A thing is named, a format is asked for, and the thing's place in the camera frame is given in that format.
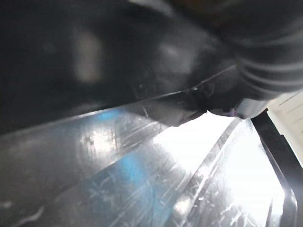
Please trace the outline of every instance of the scratched plastic surface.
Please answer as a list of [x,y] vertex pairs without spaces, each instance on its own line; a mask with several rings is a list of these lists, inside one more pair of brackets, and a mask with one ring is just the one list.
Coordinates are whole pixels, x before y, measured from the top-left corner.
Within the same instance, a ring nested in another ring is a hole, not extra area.
[[206,113],[168,127],[150,112],[130,105],[2,136],[0,226],[294,225],[293,193],[250,121]]

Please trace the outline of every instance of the scratch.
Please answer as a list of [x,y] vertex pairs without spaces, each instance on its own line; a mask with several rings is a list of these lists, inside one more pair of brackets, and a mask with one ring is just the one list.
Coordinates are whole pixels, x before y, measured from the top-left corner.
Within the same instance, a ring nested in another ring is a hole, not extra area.
[[240,212],[240,211],[237,213],[237,215],[232,219],[230,226],[232,226],[236,221],[238,221],[241,214],[242,214],[242,212]]
[[147,111],[146,111],[145,107],[144,107],[143,105],[140,105],[140,106],[142,107],[142,109],[143,109],[143,111],[144,111],[146,117],[149,118],[149,115],[147,114]]
[[224,213],[227,212],[227,211],[230,211],[230,210],[232,209],[232,207],[233,207],[233,203],[231,203],[225,210],[223,210],[223,211],[220,213],[220,215],[224,214]]
[[107,181],[109,181],[110,179],[111,179],[110,176],[108,176],[107,178],[105,178],[105,179],[101,182],[101,184],[99,185],[99,189],[101,189],[101,188],[103,187],[103,185],[104,185]]
[[179,188],[181,187],[181,185],[184,183],[184,181],[187,179],[187,175],[184,174],[181,182],[178,184],[178,186],[176,187],[176,191],[179,190]]
[[145,125],[145,126],[141,127],[140,129],[135,130],[135,131],[134,131],[134,132],[132,132],[132,133],[129,133],[127,136],[125,136],[125,137],[122,139],[122,141],[125,141],[126,139],[130,138],[130,137],[131,137],[131,136],[133,136],[134,134],[136,134],[136,133],[139,133],[139,132],[143,131],[144,129],[148,128],[149,126],[151,126],[151,125],[153,125],[153,124],[155,124],[155,123],[154,123],[154,122],[149,123],[149,124],[147,124],[147,125]]
[[[137,202],[137,201],[134,200],[134,201],[129,205],[129,208],[128,208],[128,209],[130,209],[136,202]],[[118,221],[124,216],[124,214],[126,213],[127,210],[123,210],[123,211],[118,215],[118,217],[117,217],[114,221],[112,221],[112,223],[111,223],[108,227],[113,227],[113,226],[115,226],[115,225],[118,223]]]
[[34,222],[34,221],[37,221],[41,215],[43,214],[44,212],[44,207],[40,207],[39,210],[33,214],[33,215],[30,215],[26,218],[23,218],[21,219],[19,222],[17,222],[16,224],[12,225],[11,227],[19,227],[19,226],[22,226],[28,222]]

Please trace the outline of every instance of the white object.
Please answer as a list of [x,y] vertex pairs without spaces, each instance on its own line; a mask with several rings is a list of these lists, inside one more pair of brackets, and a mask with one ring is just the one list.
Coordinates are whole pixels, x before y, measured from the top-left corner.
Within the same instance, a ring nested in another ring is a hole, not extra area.
[[281,95],[269,103],[267,113],[303,168],[303,91]]

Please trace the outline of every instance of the white surface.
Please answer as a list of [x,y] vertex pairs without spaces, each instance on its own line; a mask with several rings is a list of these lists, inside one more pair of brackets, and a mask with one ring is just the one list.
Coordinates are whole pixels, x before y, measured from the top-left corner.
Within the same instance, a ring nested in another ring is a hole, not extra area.
[[303,168],[303,91],[280,96],[268,105],[267,113]]

